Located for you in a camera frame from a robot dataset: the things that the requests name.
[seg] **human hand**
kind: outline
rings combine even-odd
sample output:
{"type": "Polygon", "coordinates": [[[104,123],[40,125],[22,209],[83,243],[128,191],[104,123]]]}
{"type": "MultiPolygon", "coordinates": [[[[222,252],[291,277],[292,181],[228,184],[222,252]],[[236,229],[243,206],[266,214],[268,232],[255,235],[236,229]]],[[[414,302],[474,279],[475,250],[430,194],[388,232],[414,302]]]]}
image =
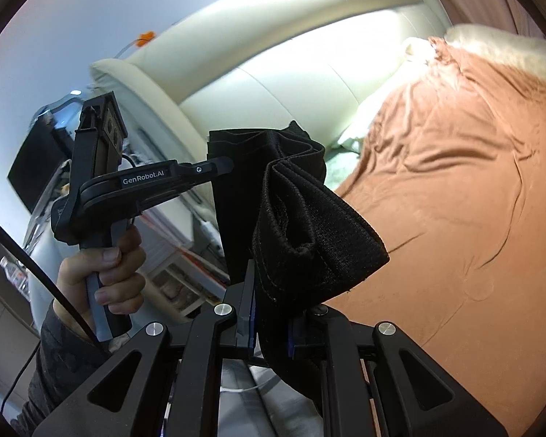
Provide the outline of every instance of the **human hand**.
{"type": "MultiPolygon", "coordinates": [[[[103,284],[95,294],[100,305],[108,305],[113,314],[133,314],[144,303],[141,294],[146,280],[136,270],[144,264],[146,252],[141,248],[141,236],[131,226],[114,248],[88,248],[65,258],[59,268],[57,287],[77,309],[91,329],[95,328],[87,298],[86,278],[98,272],[103,284]]],[[[85,332],[65,308],[55,300],[53,310],[59,319],[77,335],[85,332]]]]}

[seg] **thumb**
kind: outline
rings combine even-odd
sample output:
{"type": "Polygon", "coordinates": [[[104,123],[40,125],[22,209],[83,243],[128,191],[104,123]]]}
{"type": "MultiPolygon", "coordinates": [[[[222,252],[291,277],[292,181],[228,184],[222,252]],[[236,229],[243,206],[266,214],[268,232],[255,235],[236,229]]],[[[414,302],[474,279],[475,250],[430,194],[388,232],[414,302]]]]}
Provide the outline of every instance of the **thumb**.
{"type": "Polygon", "coordinates": [[[73,286],[93,272],[106,271],[121,260],[119,248],[88,248],[65,258],[60,264],[57,284],[73,286]]]}

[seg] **person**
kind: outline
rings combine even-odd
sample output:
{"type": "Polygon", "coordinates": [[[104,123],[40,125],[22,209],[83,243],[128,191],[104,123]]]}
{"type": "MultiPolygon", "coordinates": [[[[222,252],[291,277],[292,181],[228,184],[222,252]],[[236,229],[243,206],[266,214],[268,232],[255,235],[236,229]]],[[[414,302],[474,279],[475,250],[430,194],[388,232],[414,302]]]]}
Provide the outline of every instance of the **person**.
{"type": "MultiPolygon", "coordinates": [[[[84,249],[60,265],[57,287],[94,328],[85,278],[99,273],[103,284],[95,300],[113,314],[133,314],[144,303],[146,280],[137,273],[146,260],[141,236],[131,226],[114,248],[84,249]]],[[[41,328],[36,370],[28,387],[28,401],[11,422],[20,437],[31,437],[37,426],[105,362],[85,332],[56,300],[41,328]]]]}

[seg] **finger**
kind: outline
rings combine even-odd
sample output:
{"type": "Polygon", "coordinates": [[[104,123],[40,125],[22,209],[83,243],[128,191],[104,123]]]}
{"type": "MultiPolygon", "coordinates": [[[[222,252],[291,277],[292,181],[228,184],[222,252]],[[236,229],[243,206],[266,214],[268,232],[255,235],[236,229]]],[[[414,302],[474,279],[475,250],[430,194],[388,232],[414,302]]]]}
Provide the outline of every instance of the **finger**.
{"type": "Polygon", "coordinates": [[[120,303],[137,296],[146,286],[146,279],[135,273],[125,281],[112,286],[104,286],[95,292],[95,300],[99,305],[120,303]]]}
{"type": "Polygon", "coordinates": [[[144,303],[144,297],[138,294],[131,299],[124,300],[123,302],[116,304],[109,304],[109,312],[112,314],[127,315],[135,314],[144,303]]]}
{"type": "Polygon", "coordinates": [[[115,268],[100,273],[99,281],[104,286],[120,283],[135,273],[145,260],[146,252],[138,246],[133,251],[124,253],[121,262],[115,268]]]}
{"type": "Polygon", "coordinates": [[[57,283],[73,285],[82,282],[94,271],[105,271],[117,266],[122,258],[119,248],[88,248],[65,258],[59,267],[57,283]]]}
{"type": "Polygon", "coordinates": [[[117,246],[122,253],[128,253],[141,245],[141,236],[135,225],[125,231],[125,233],[119,237],[117,246]]]}

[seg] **silver screw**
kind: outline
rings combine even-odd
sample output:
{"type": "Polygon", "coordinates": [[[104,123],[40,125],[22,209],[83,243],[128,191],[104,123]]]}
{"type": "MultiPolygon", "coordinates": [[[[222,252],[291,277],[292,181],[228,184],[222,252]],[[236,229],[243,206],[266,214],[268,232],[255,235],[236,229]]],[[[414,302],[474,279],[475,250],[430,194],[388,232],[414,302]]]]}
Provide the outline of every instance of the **silver screw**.
{"type": "Polygon", "coordinates": [[[379,325],[379,332],[382,335],[393,335],[394,332],[396,332],[396,327],[394,324],[391,324],[390,322],[382,322],[379,325]]]}
{"type": "Polygon", "coordinates": [[[313,306],[310,311],[313,315],[326,315],[328,313],[328,306],[325,304],[318,304],[313,306]]]}
{"type": "Polygon", "coordinates": [[[163,325],[159,322],[152,322],[148,324],[146,327],[146,333],[148,335],[151,335],[152,337],[155,337],[156,335],[160,335],[163,332],[163,325]]]}
{"type": "Polygon", "coordinates": [[[228,315],[233,311],[233,308],[228,304],[218,304],[214,306],[214,313],[216,315],[228,315]]]}

